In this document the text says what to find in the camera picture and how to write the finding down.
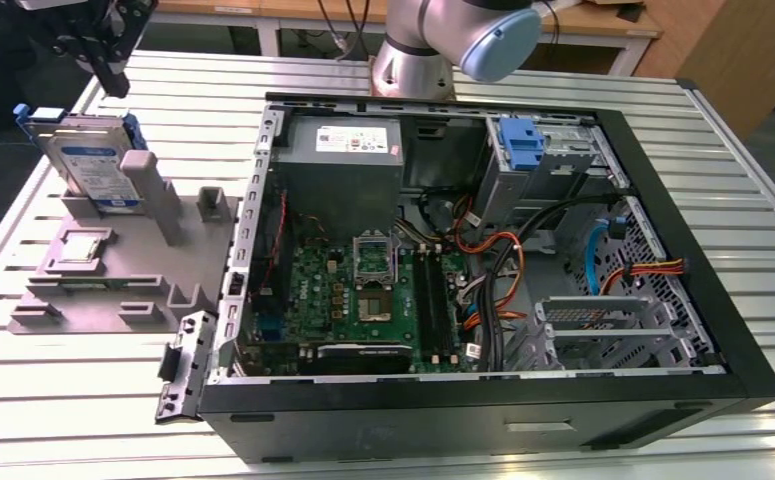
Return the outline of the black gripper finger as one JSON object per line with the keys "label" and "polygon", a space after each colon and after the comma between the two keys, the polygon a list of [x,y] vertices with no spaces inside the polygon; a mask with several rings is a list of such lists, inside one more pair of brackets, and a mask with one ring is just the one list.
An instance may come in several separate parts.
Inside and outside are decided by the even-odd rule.
{"label": "black gripper finger", "polygon": [[124,97],[128,93],[129,82],[124,73],[125,64],[141,40],[157,5],[157,0],[121,0],[115,2],[121,23],[121,29],[112,46],[113,60],[111,67],[115,73],[115,86],[111,88],[111,95],[115,97]]}
{"label": "black gripper finger", "polygon": [[115,95],[115,73],[108,64],[104,44],[92,37],[60,35],[56,46],[68,54],[79,66],[96,77],[109,96]]}

